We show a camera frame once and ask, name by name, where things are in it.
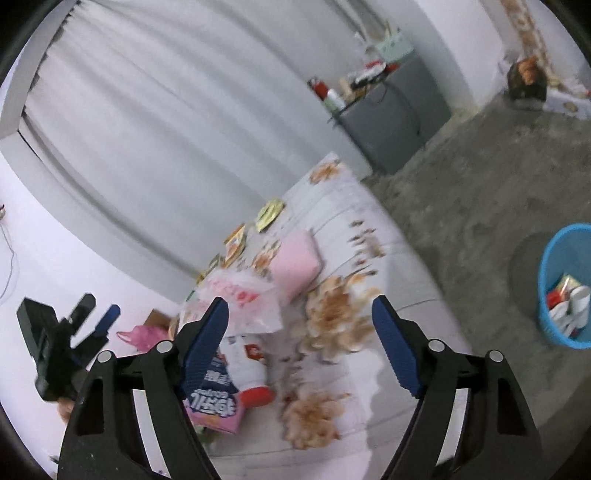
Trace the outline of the white red plastic bag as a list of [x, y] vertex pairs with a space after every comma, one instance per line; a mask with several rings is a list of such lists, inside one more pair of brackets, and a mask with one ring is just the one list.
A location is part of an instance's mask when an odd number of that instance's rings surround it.
[[217, 269], [188, 295], [182, 305], [179, 327], [199, 321], [215, 298], [228, 304], [226, 334], [270, 334], [283, 329], [281, 298], [273, 282], [250, 270]]

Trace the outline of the pink cloth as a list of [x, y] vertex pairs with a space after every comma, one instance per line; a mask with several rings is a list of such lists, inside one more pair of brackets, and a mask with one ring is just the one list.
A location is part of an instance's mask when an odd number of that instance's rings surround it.
[[270, 262], [270, 276], [286, 306], [308, 288], [322, 270], [314, 236], [308, 230], [290, 233], [280, 243], [280, 249]]

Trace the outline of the yellow green snack packet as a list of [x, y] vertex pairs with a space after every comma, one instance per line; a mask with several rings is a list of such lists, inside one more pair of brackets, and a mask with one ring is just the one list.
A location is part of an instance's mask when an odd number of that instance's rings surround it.
[[276, 221], [277, 217], [280, 216], [280, 213], [283, 212], [284, 207], [286, 207], [286, 204], [279, 198], [274, 198], [267, 202], [256, 216], [256, 222], [254, 222], [256, 231], [262, 233], [270, 227]]

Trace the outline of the patterned tall board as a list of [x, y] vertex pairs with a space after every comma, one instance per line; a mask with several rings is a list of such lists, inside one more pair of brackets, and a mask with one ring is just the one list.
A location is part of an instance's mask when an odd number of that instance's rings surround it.
[[526, 57], [535, 58], [537, 65], [546, 74], [550, 86], [558, 88], [561, 81], [553, 71], [543, 36], [526, 2], [523, 0], [501, 0], [500, 3], [520, 39]]

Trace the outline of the floral tablecloth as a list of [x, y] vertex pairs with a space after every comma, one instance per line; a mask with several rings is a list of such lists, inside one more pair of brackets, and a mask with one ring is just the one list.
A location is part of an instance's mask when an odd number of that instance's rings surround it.
[[428, 269], [346, 163], [326, 156], [284, 194], [263, 231], [246, 230], [231, 270], [273, 282], [270, 262], [290, 233], [308, 230], [322, 270], [281, 309], [283, 329], [263, 335], [269, 405], [245, 413], [235, 435], [206, 448], [224, 479], [377, 479], [415, 409], [377, 338], [380, 295], [429, 337], [468, 344]]

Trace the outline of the pink plastic bag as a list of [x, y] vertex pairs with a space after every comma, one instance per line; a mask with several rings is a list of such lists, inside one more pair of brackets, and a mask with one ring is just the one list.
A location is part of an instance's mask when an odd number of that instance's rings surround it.
[[140, 353], [146, 353], [159, 342], [169, 340], [168, 331], [158, 325], [136, 325], [131, 331], [117, 331], [116, 336]]

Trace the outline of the mint green organizer box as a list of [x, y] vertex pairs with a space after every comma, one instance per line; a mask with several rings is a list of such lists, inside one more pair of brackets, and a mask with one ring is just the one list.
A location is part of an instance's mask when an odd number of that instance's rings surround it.
[[374, 45], [378, 56], [386, 63], [401, 63], [411, 56], [415, 49], [402, 31], [398, 31]]

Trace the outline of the white small bottle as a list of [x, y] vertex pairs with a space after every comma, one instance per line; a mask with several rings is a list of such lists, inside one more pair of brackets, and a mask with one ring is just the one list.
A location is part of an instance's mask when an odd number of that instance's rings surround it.
[[346, 101], [334, 89], [329, 89], [327, 97], [325, 97], [325, 104], [332, 110], [332, 112], [341, 112], [346, 109]]

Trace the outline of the grey curtain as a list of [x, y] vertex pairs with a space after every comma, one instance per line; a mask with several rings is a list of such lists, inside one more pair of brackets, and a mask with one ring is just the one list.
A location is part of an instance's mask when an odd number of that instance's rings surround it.
[[5, 1], [3, 152], [73, 235], [177, 301], [325, 155], [377, 171], [308, 80], [359, 68], [387, 26], [367, 1]]

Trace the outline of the black orange bag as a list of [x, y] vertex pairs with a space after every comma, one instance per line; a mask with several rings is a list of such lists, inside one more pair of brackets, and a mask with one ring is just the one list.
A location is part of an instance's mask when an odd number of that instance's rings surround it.
[[508, 93], [512, 100], [547, 99], [547, 75], [537, 64], [535, 57], [514, 63], [507, 74]]

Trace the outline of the purple blue snack bag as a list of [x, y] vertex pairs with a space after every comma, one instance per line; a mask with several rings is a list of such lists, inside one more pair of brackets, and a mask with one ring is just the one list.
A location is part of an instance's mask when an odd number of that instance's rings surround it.
[[224, 355], [216, 353], [201, 386], [188, 394], [183, 404], [195, 428], [238, 433], [245, 407], [229, 377]]

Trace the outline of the white yogurt bottle red cap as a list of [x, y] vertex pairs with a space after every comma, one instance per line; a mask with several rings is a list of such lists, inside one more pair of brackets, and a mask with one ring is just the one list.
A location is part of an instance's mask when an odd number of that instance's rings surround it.
[[246, 409], [269, 405], [274, 400], [273, 389], [267, 383], [266, 354], [259, 335], [226, 336], [219, 344], [226, 361], [226, 370], [238, 397]]

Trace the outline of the red thermos bottle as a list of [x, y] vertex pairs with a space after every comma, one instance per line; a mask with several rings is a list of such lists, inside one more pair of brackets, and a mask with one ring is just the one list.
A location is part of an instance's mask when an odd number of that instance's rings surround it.
[[311, 90], [315, 92], [321, 101], [325, 101], [325, 98], [328, 97], [329, 87], [321, 79], [318, 79], [317, 77], [311, 78], [308, 80], [308, 86], [310, 86]]

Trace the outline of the grey cabinet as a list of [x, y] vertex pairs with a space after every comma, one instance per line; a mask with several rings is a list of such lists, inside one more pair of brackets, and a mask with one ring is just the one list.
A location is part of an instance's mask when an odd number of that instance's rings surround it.
[[452, 110], [417, 54], [345, 110], [335, 123], [351, 137], [373, 169], [401, 170], [451, 119]]

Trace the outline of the orange noodle packet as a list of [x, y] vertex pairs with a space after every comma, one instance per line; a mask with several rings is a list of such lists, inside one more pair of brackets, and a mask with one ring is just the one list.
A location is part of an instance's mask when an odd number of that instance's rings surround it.
[[235, 259], [242, 255], [245, 250], [246, 225], [240, 224], [224, 241], [225, 257], [224, 265], [228, 266], [235, 262]]

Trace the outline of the blue plastic trash bin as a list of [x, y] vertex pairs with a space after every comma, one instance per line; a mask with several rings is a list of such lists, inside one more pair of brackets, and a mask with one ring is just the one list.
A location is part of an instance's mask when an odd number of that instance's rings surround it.
[[571, 322], [569, 293], [590, 287], [590, 226], [578, 223], [562, 228], [546, 245], [538, 269], [539, 323], [552, 343], [571, 349], [590, 347], [590, 312], [587, 325]]

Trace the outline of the cardboard box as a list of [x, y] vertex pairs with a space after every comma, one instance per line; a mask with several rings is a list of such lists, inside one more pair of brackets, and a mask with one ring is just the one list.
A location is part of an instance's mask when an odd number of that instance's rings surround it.
[[153, 326], [162, 329], [167, 329], [171, 322], [171, 318], [156, 309], [152, 309], [144, 321], [145, 326]]

